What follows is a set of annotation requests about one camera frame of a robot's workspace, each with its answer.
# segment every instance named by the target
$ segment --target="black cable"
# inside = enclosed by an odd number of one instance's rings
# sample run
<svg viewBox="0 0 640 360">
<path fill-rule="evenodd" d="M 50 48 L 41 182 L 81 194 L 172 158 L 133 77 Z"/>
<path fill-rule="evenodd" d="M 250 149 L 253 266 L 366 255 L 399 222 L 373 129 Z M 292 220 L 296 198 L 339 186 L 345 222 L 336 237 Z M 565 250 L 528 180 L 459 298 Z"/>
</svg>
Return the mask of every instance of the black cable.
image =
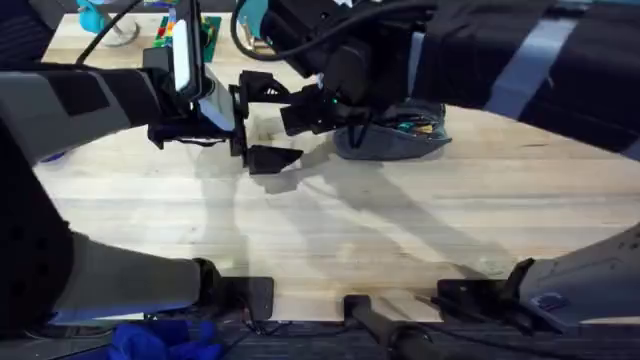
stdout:
<svg viewBox="0 0 640 360">
<path fill-rule="evenodd" d="M 246 338 L 248 338 L 251 335 L 253 335 L 252 332 L 243 334 L 242 336 L 234 340 L 231 344 L 229 344 L 228 346 L 225 346 L 224 349 L 220 352 L 220 356 L 218 356 L 218 360 L 222 360 L 222 358 L 227 356 L 231 352 L 231 350 L 233 350 L 236 346 L 238 346 L 238 344 L 243 342 Z"/>
<path fill-rule="evenodd" d="M 107 35 L 109 30 L 111 30 L 111 28 L 113 28 L 115 24 L 118 21 L 120 21 L 120 19 L 122 19 L 123 16 L 125 16 L 127 13 L 133 10 L 133 8 L 141 2 L 142 0 L 133 0 L 131 4 L 127 5 L 126 8 L 122 9 L 122 11 L 118 13 L 118 15 L 116 15 L 113 19 L 111 19 L 111 21 L 109 21 L 109 23 L 107 23 L 107 25 L 105 25 L 105 27 L 102 30 L 100 30 L 100 32 L 96 35 L 96 37 L 93 38 L 93 40 L 91 40 L 91 42 L 89 43 L 87 48 L 84 49 L 82 54 L 78 56 L 78 59 L 76 60 L 76 65 L 83 64 L 84 61 L 87 59 L 87 57 L 91 55 L 91 53 L 96 48 L 96 46 L 98 46 L 100 41 L 102 41 L 102 38 L 104 38 L 104 36 Z"/>
<path fill-rule="evenodd" d="M 240 9 L 242 8 L 245 2 L 246 0 L 239 0 L 235 9 L 233 9 L 233 12 L 231 13 L 231 39 L 233 40 L 233 43 L 236 45 L 236 47 L 238 48 L 238 50 L 240 50 L 242 54 L 254 60 L 259 60 L 259 61 L 284 60 L 288 57 L 292 57 L 292 56 L 301 54 L 303 52 L 306 52 L 308 50 L 311 50 L 312 48 L 315 48 L 338 35 L 342 35 L 342 33 L 348 30 L 351 30 L 356 26 L 359 26 L 364 22 L 375 20 L 383 16 L 386 16 L 392 13 L 397 13 L 397 12 L 435 10 L 436 4 L 437 4 L 437 1 L 435 0 L 405 0 L 401 2 L 392 2 L 388 5 L 380 5 L 372 9 L 364 10 L 361 13 L 356 14 L 351 18 L 348 18 L 347 20 L 340 23 L 336 27 L 332 28 L 326 33 L 323 33 L 322 35 L 318 36 L 317 38 L 303 45 L 300 45 L 293 49 L 280 51 L 275 55 L 265 55 L 265 54 L 258 54 L 254 51 L 251 51 L 245 48 L 244 45 L 242 45 L 242 43 L 240 42 L 240 38 L 238 38 L 238 24 L 237 24 L 238 13 L 240 12 Z"/>
<path fill-rule="evenodd" d="M 249 314 L 249 321 L 250 321 L 250 323 L 247 323 L 244 319 L 242 319 L 242 323 L 247 329 L 249 329 L 254 334 L 259 336 L 271 336 L 271 337 L 285 338 L 285 339 L 313 339 L 313 338 L 338 336 L 353 330 L 352 327 L 343 327 L 342 329 L 337 331 L 312 333 L 312 334 L 277 334 L 278 331 L 284 329 L 285 327 L 293 325 L 293 322 L 289 321 L 287 323 L 276 326 L 272 330 L 267 330 L 259 321 L 256 321 L 253 315 L 253 309 L 249 306 L 249 302 L 243 298 L 239 298 L 239 299 L 244 304 L 245 309 Z"/>
<path fill-rule="evenodd" d="M 511 345 L 511 344 L 493 342 L 493 341 L 490 341 L 490 340 L 478 339 L 478 338 L 474 338 L 474 337 L 471 337 L 471 336 L 458 334 L 456 332 L 449 331 L 447 329 L 441 328 L 440 326 L 437 326 L 437 325 L 434 325 L 434 324 L 430 324 L 430 323 L 420 323 L 420 326 L 425 328 L 425 333 L 426 334 L 428 334 L 428 332 L 426 331 L 428 329 L 428 330 L 432 330 L 432 331 L 439 332 L 441 334 L 447 335 L 447 336 L 452 337 L 454 339 L 463 340 L 463 341 L 467 341 L 467 342 L 472 342 L 472 343 L 476 343 L 476 344 L 480 344 L 480 345 L 484 345 L 484 346 L 489 346 L 489 347 L 493 347 L 493 348 L 497 348 L 497 349 L 501 349 L 501 350 L 508 350 L 508 351 L 513 351 L 513 352 L 517 352 L 517 353 L 521 353 L 521 354 L 527 354 L 527 355 L 533 355 L 533 356 L 539 356 L 539 357 L 546 357 L 546 358 L 554 358 L 554 359 L 560 359 L 560 360 L 589 360 L 587 358 L 580 357 L 580 356 L 577 356 L 577 355 L 559 354 L 559 353 L 556 353 L 556 352 L 553 352 L 553 351 L 534 349 L 534 348 L 530 348 L 530 347 L 527 347 L 527 346 Z"/>
</svg>

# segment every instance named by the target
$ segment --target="floor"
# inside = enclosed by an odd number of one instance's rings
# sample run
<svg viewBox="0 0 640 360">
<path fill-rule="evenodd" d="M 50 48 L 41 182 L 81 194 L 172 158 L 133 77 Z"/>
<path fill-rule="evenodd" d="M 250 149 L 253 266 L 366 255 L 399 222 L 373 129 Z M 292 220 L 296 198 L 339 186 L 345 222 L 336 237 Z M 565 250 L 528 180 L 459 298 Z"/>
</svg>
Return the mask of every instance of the floor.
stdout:
<svg viewBox="0 0 640 360">
<path fill-rule="evenodd" d="M 566 359 L 636 360 L 640 359 L 640 327 L 630 325 L 592 325 L 581 328 L 572 335 L 562 337 L 540 334 L 527 338 L 515 330 L 484 325 L 442 325 L 440 327 L 459 335 L 509 344 L 515 347 L 529 347 L 537 350 L 561 353 Z M 280 337 L 264 337 L 249 334 L 240 323 L 219 324 L 218 332 L 226 344 L 239 338 L 246 338 L 233 350 L 228 351 L 225 360 L 245 359 L 292 359 L 292 360 L 385 360 L 385 351 L 375 344 L 363 330 L 330 337 L 296 338 L 300 335 L 334 332 L 336 324 L 296 323 L 279 332 Z M 464 351 L 474 359 L 493 360 L 541 360 L 548 357 L 526 355 L 513 351 L 499 350 L 485 345 L 473 344 L 449 336 L 431 332 L 434 346 L 447 353 Z M 58 358 L 63 354 L 95 347 L 99 340 L 46 341 L 24 340 L 0 343 L 0 358 L 45 360 Z"/>
</svg>

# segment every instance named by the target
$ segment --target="green object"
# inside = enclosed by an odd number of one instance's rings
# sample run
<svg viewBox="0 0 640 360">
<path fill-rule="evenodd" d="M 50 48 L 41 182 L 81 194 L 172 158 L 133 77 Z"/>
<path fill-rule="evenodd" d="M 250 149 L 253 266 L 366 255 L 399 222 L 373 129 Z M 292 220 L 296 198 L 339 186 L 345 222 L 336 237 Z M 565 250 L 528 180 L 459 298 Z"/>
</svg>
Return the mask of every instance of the green object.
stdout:
<svg viewBox="0 0 640 360">
<path fill-rule="evenodd" d="M 202 56 L 204 57 L 205 63 L 210 63 L 213 61 L 213 54 L 215 53 L 216 43 L 218 41 L 218 33 L 220 32 L 220 25 L 222 24 L 222 18 L 219 16 L 205 16 L 202 21 L 202 30 L 204 30 L 205 34 L 208 34 L 209 39 L 207 41 L 207 45 L 204 47 L 202 51 Z M 167 31 L 167 24 L 169 23 L 169 17 L 165 16 L 162 18 L 162 22 L 160 22 L 160 29 L 165 29 Z M 171 35 L 167 35 L 166 33 L 160 35 L 156 33 L 156 38 L 153 41 L 153 47 L 163 47 L 163 46 L 171 46 L 173 43 L 173 38 Z"/>
</svg>

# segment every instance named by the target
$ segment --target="gray padding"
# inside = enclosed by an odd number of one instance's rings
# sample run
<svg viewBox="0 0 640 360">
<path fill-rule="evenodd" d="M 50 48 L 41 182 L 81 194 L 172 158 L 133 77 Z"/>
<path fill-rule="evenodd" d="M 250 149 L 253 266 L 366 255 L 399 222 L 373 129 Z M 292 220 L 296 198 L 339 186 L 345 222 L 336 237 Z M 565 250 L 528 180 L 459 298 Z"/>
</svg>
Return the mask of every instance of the gray padding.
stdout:
<svg viewBox="0 0 640 360">
<path fill-rule="evenodd" d="M 69 116 L 53 88 L 33 73 L 0 73 L 0 117 L 31 164 L 43 158 L 127 129 L 130 123 L 102 78 L 93 74 L 110 106 Z"/>
<path fill-rule="evenodd" d="M 200 270 L 192 260 L 124 250 L 75 233 L 73 269 L 51 323 L 185 308 L 199 292 Z"/>
<path fill-rule="evenodd" d="M 549 70 L 576 24 L 572 19 L 540 20 L 496 79 L 484 110 L 520 118 L 549 77 Z"/>
<path fill-rule="evenodd" d="M 536 260 L 519 290 L 524 306 L 560 328 L 640 316 L 640 224 L 567 255 Z"/>
</svg>

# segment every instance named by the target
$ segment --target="wooden table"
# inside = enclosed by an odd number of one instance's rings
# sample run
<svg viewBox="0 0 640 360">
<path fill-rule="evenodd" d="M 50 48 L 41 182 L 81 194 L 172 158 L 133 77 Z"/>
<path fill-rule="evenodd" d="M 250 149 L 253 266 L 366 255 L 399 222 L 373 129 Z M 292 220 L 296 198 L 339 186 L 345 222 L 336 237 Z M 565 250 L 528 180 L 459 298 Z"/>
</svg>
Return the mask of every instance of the wooden table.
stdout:
<svg viewBox="0 0 640 360">
<path fill-rule="evenodd" d="M 99 47 L 88 64 L 137 67 L 160 15 L 132 15 L 141 36 Z M 308 81 L 284 63 L 243 57 L 223 16 L 211 68 Z M 92 34 L 67 15 L 45 56 L 70 63 Z M 481 112 L 449 108 L 454 141 L 420 160 L 351 162 L 330 141 L 278 133 L 278 108 L 252 106 L 250 141 L 308 151 L 279 175 L 250 177 L 226 145 L 169 144 L 136 129 L 82 146 L 36 172 L 72 227 L 108 244 L 205 257 L 224 274 L 272 276 L 275 319 L 338 320 L 345 294 L 374 296 L 394 318 L 438 319 L 416 301 L 440 278 L 503 278 L 526 257 L 554 257 L 640 219 L 640 164 Z"/>
</svg>

